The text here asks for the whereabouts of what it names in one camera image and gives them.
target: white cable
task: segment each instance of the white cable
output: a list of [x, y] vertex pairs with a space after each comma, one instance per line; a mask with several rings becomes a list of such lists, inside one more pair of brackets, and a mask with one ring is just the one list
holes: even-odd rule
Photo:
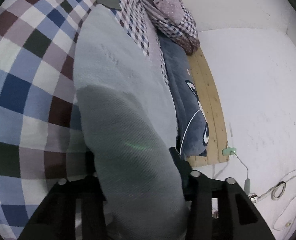
[[[282, 182], [283, 179], [284, 179], [287, 175], [289, 175], [290, 173], [292, 173], [292, 172], [294, 172], [294, 171], [296, 171], [296, 169], [293, 170], [293, 171], [290, 171], [289, 173], [287, 173], [287, 174], [286, 174], [286, 175], [280, 180], [280, 182]], [[293, 177], [291, 177], [290, 179], [288, 179], [288, 180], [286, 181], [286, 183], [289, 182], [289, 181], [291, 181], [291, 180], [294, 179], [294, 178], [296, 178], [296, 175], [293, 176]], [[274, 230], [277, 230], [277, 231], [284, 230], [284, 229], [286, 229], [287, 227], [289, 228], [288, 231], [286, 232], [286, 234], [284, 235], [284, 237], [283, 237], [282, 240], [284, 240], [284, 239], [286, 238], [286, 236], [288, 235], [288, 233], [290, 232], [291, 227], [292, 227], [292, 225], [294, 224], [294, 221], [295, 221], [295, 219], [296, 219], [296, 214], [295, 214], [295, 216], [294, 216], [294, 219], [291, 221], [291, 225], [289, 225], [289, 226], [285, 226], [285, 227], [283, 227], [283, 228], [275, 228], [275, 224], [276, 224], [276, 222], [278, 221], [278, 219], [283, 215], [283, 213], [286, 211], [286, 209], [288, 208], [288, 206], [290, 205], [290, 203], [292, 202], [292, 200], [294, 200], [295, 198], [296, 198], [296, 195], [295, 195], [293, 198], [290, 199], [290, 201], [289, 201], [288, 204], [286, 205], [285, 209], [282, 211], [282, 213], [276, 218], [276, 220], [275, 220], [274, 223], [272, 224], [272, 228], [273, 228]]]
[[242, 165], [246, 167], [246, 169], [247, 169], [247, 179], [248, 179], [249, 178], [249, 169], [248, 169], [248, 167], [242, 162], [242, 160], [238, 157], [238, 155], [236, 153], [234, 153], [234, 155], [238, 158], [238, 160], [242, 163]]
[[212, 175], [212, 178], [213, 179], [217, 179], [217, 177], [222, 173], [224, 172], [224, 170], [228, 167], [229, 165], [229, 162], [227, 162], [226, 166], [224, 166], [224, 168], [220, 171], [218, 171], [218, 173], [216, 175], [214, 175], [214, 164], [212, 165], [212, 169], [213, 169], [213, 175]]
[[195, 112], [195, 114], [191, 117], [191, 119], [190, 119], [190, 121], [189, 121], [189, 123], [188, 123], [188, 126], [187, 126], [187, 128], [186, 128], [186, 130], [185, 130], [185, 133], [183, 134], [182, 141], [181, 141], [181, 146], [180, 146], [180, 151], [179, 151], [179, 158], [181, 158], [181, 149], [182, 149], [182, 146], [183, 146], [183, 140], [185, 139], [185, 136], [186, 136], [187, 130], [188, 130], [188, 128], [189, 128], [189, 125], [190, 125], [192, 119], [195, 117], [195, 115], [196, 115], [198, 112], [200, 112], [200, 111], [201, 111], [201, 109], [199, 109], [197, 112]]

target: checkered blanket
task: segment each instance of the checkered blanket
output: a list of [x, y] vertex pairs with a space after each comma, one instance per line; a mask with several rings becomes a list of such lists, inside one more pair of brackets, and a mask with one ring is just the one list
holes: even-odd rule
[[[85, 177], [72, 80], [78, 34], [96, 0], [5, 0], [0, 7], [0, 234], [17, 239], [60, 178]], [[116, 20], [149, 56], [141, 0]], [[167, 75], [162, 52], [160, 66]]]

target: green plug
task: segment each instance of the green plug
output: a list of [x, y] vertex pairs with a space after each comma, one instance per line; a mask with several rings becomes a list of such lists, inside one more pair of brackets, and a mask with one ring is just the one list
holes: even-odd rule
[[234, 155], [236, 153], [237, 153], [237, 148], [233, 148], [233, 147], [228, 147], [228, 148], [222, 150], [223, 156], [230, 156], [230, 155]]

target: dark blue plush pillow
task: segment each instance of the dark blue plush pillow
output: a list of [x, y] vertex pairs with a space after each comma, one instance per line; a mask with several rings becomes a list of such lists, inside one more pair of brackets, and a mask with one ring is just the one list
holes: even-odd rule
[[178, 150], [181, 149], [181, 159], [189, 156], [206, 156], [209, 128], [190, 74], [187, 55], [164, 34], [159, 32], [158, 36], [176, 108], [179, 127]]

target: wooden plank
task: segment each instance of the wooden plank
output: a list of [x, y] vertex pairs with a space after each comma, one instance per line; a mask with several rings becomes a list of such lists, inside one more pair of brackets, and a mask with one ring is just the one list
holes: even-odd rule
[[187, 158], [187, 162], [189, 162], [191, 167], [198, 167], [195, 161], [195, 156], [190, 156]]
[[223, 112], [222, 112], [218, 91], [214, 83], [214, 79], [211, 74], [211, 71], [209, 69], [207, 60], [205, 59], [204, 54], [200, 48], [195, 53], [195, 57], [198, 61], [198, 65], [200, 67], [202, 77], [205, 82], [206, 90], [208, 92], [210, 104], [211, 104], [212, 115], [214, 119], [214, 128], [215, 128], [216, 139], [217, 139], [219, 162], [220, 163], [227, 162], [229, 161], [229, 157], [222, 155], [222, 150], [226, 147], [228, 139], [227, 139], [226, 126], [225, 126], [225, 121], [223, 117]]
[[208, 91], [206, 88], [206, 83], [203, 79], [203, 74], [201, 72], [198, 60], [195, 55], [188, 57], [191, 74], [195, 83], [195, 88], [198, 93], [198, 97], [201, 103], [201, 106], [205, 112], [205, 117], [209, 126], [209, 141], [207, 146], [207, 157], [196, 156], [196, 165], [205, 166], [215, 163], [219, 163], [218, 157], [218, 146], [217, 146], [217, 137], [216, 130], [214, 126], [214, 118], [212, 115], [211, 103], [208, 96]]

